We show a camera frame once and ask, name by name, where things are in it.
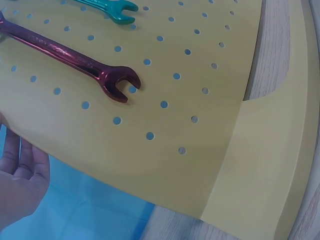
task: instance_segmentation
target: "red wrench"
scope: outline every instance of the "red wrench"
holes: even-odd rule
[[[117,102],[126,103],[128,101],[128,98],[116,88],[118,82],[127,80],[137,89],[141,87],[141,81],[132,68],[127,66],[108,66],[100,63],[60,43],[7,21],[1,11],[0,33],[8,35],[92,77],[99,83],[105,94]]]

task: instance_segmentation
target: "green wrench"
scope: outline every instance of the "green wrench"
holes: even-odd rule
[[[126,0],[75,0],[76,2],[89,5],[93,8],[99,9],[107,14],[110,19],[119,25],[132,24],[136,19],[132,16],[122,14],[123,10],[137,12],[139,7]]]

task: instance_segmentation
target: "hand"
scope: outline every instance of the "hand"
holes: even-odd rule
[[[48,154],[7,129],[0,159],[0,232],[34,213],[49,182]]]

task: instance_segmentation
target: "wooden table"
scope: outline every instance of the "wooden table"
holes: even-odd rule
[[[320,0],[309,0],[320,48]],[[258,44],[244,100],[273,92],[289,68],[290,16],[288,0],[263,0]],[[320,143],[319,131],[311,173],[290,240],[320,240]],[[220,229],[156,206],[142,240],[234,240]]]

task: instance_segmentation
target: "open-end wrench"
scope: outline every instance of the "open-end wrench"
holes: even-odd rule
[[[132,24],[135,18],[122,14],[123,10],[137,12],[138,6],[126,0],[75,0],[76,2],[89,5],[93,8],[99,9],[107,14],[113,22],[119,25]]]
[[[127,80],[137,89],[141,87],[140,79],[132,68],[127,66],[108,66],[93,60],[60,43],[7,21],[1,11],[0,33],[8,35],[92,77],[100,84],[108,97],[120,103],[126,103],[128,98],[116,88],[118,82]]]

